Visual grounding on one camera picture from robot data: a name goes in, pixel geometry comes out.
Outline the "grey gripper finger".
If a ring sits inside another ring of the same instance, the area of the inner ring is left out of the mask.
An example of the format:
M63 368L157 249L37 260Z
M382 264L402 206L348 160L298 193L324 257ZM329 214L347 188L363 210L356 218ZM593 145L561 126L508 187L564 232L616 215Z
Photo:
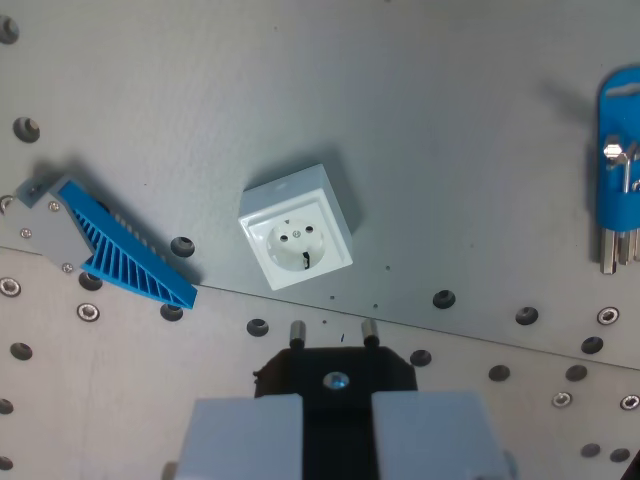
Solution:
M509 479L485 404L470 392L378 392L373 428L381 479Z
M303 400L297 394L195 403L177 479L301 479Z

